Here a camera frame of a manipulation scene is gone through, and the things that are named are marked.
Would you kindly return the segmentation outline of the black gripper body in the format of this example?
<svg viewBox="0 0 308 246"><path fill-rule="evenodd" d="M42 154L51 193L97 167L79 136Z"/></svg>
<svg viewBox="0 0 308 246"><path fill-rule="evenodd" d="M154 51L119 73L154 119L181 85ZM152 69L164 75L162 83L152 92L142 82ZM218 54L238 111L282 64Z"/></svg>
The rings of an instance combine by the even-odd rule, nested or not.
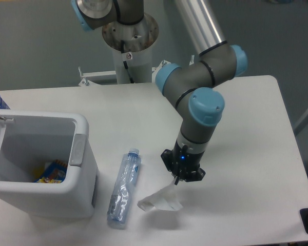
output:
<svg viewBox="0 0 308 246"><path fill-rule="evenodd" d="M177 142L172 153L175 161L179 164L179 170L186 170L186 172L196 171L200 168L200 161L204 154L204 152L192 154L188 145L180 147Z"/></svg>

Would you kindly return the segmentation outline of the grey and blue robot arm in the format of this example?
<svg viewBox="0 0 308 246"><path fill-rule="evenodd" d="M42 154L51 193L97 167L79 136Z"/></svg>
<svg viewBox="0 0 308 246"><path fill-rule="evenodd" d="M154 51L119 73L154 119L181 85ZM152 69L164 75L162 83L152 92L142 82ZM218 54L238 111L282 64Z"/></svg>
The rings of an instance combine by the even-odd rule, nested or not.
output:
<svg viewBox="0 0 308 246"><path fill-rule="evenodd" d="M159 28L145 13L143 1L72 1L71 5L84 30L101 28L113 52L117 82L154 81L182 117L174 148L161 157L176 181L201 181L205 171L200 161L225 106L214 87L239 76L248 65L242 48L226 41L209 2L174 1L199 60L185 68L163 65L156 75L150 56Z"/></svg>

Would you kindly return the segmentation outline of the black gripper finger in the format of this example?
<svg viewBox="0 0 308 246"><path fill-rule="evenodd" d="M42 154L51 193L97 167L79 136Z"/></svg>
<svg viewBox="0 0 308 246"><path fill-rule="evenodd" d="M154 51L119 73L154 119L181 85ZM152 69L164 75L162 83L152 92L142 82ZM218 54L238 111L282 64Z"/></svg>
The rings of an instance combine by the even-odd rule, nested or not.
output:
<svg viewBox="0 0 308 246"><path fill-rule="evenodd" d="M186 170L179 170L176 175L174 185L177 185L180 181L194 182L201 181L205 176L205 171L202 168L198 168L196 171L186 172Z"/></svg>
<svg viewBox="0 0 308 246"><path fill-rule="evenodd" d="M175 161L172 150L164 150L161 154L161 158L169 172L172 173L174 177L179 178L179 164Z"/></svg>

